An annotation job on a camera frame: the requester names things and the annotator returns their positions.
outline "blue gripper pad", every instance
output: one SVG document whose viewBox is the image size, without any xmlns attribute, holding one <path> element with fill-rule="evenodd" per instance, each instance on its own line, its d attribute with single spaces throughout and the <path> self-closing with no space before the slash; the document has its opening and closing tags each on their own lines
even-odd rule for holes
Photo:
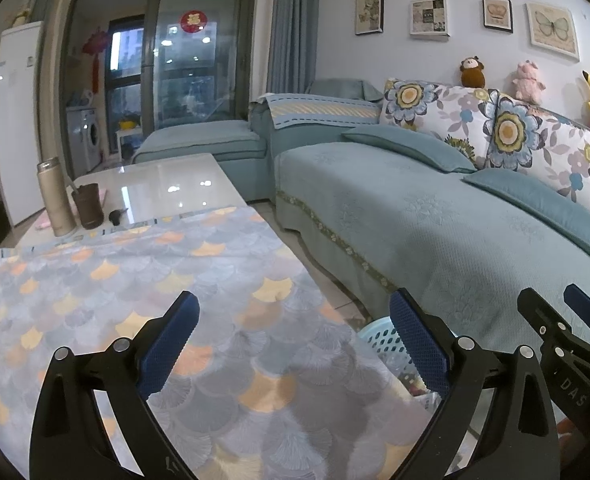
<svg viewBox="0 0 590 480">
<path fill-rule="evenodd" d="M 572 283 L 564 289 L 564 303 L 590 328 L 590 297 Z"/>
<path fill-rule="evenodd" d="M 390 320 L 424 383 L 442 399 L 448 396 L 448 359 L 412 306 L 399 291 L 390 296 Z"/>
<path fill-rule="evenodd" d="M 180 303 L 175 313 L 168 319 L 146 355 L 140 359 L 137 390 L 144 400 L 164 387 L 179 354 L 200 319 L 200 302 L 190 292 L 182 294 L 184 298 L 180 296 L 176 300 Z"/>
</svg>

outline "picture frame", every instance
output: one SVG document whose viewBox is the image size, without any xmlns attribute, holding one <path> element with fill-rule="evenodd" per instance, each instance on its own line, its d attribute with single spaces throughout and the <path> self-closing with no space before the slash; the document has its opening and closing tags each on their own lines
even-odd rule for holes
<svg viewBox="0 0 590 480">
<path fill-rule="evenodd" d="M 384 0 L 355 0 L 355 35 L 384 32 Z"/>
<path fill-rule="evenodd" d="M 484 26 L 513 33 L 512 2 L 510 0 L 482 0 Z"/>
<path fill-rule="evenodd" d="M 579 43 L 571 11 L 541 2 L 526 4 L 530 44 L 579 61 Z"/>
<path fill-rule="evenodd" d="M 446 0 L 415 0 L 410 3 L 409 33 L 411 36 L 447 39 L 448 2 Z"/>
</svg>

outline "white refrigerator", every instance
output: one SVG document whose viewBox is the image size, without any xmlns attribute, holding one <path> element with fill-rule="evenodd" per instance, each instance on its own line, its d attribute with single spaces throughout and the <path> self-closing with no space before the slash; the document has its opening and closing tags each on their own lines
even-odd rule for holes
<svg viewBox="0 0 590 480">
<path fill-rule="evenodd" d="M 11 224 L 44 208 L 37 182 L 37 60 L 42 22 L 2 32 L 0 39 L 0 184 Z"/>
</svg>

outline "floral cushion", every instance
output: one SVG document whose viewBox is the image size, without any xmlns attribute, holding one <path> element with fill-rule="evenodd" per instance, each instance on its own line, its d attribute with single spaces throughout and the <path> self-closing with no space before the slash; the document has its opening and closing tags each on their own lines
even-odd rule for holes
<svg viewBox="0 0 590 480">
<path fill-rule="evenodd" d="M 484 167 L 495 104 L 484 89 L 389 79 L 379 124 L 432 134 Z"/>
<path fill-rule="evenodd" d="M 490 100 L 496 121 L 486 168 L 534 176 L 590 211 L 590 129 L 497 91 Z"/>
</svg>

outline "tiled floor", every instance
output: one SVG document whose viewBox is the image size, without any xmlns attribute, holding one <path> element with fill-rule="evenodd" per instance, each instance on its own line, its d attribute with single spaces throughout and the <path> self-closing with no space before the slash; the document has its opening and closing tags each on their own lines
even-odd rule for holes
<svg viewBox="0 0 590 480">
<path fill-rule="evenodd" d="M 6 236 L 6 238 L 4 238 L 4 241 L 0 244 L 0 247 L 15 247 L 18 244 L 20 238 L 24 236 L 24 233 L 28 230 L 29 227 L 31 227 L 31 225 L 40 213 L 41 211 L 30 216 L 22 223 L 18 224 L 16 227 L 12 228 L 11 232 Z"/>
<path fill-rule="evenodd" d="M 103 162 L 101 162 L 101 164 L 94 168 L 93 171 L 91 171 L 91 173 L 97 173 L 98 171 L 104 171 L 104 170 L 110 170 L 112 168 L 119 168 L 120 166 L 128 166 L 130 164 L 130 162 L 125 162 L 123 160 L 121 160 L 119 158 L 119 156 L 117 155 L 117 153 L 114 153 L 113 155 L 110 155 L 106 158 L 106 160 L 104 160 Z"/>
<path fill-rule="evenodd" d="M 344 317 L 354 330 L 359 330 L 371 322 L 372 319 L 363 304 L 315 261 L 306 245 L 304 245 L 299 233 L 281 228 L 275 218 L 275 206 L 271 202 L 255 202 L 251 206 L 266 220 L 281 241 L 304 264 L 313 280 L 317 283 L 319 290 L 326 296 L 328 303 Z"/>
</svg>

